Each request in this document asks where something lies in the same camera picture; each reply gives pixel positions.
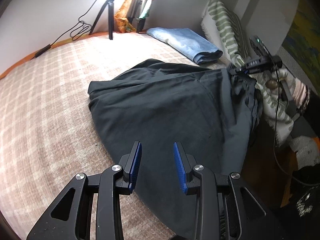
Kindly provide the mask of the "gloved right hand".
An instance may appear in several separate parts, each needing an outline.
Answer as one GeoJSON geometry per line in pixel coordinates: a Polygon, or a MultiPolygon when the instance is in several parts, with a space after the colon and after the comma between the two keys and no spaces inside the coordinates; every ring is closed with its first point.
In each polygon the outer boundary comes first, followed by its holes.
{"type": "Polygon", "coordinates": [[[282,88],[278,85],[277,80],[284,81],[289,92],[296,104],[296,107],[303,112],[309,103],[311,91],[310,89],[300,81],[300,79],[294,77],[291,72],[286,68],[281,68],[277,72],[273,72],[268,75],[266,72],[263,73],[263,80],[265,81],[265,86],[267,91],[272,95],[278,95],[278,89],[282,93],[282,88]]]}

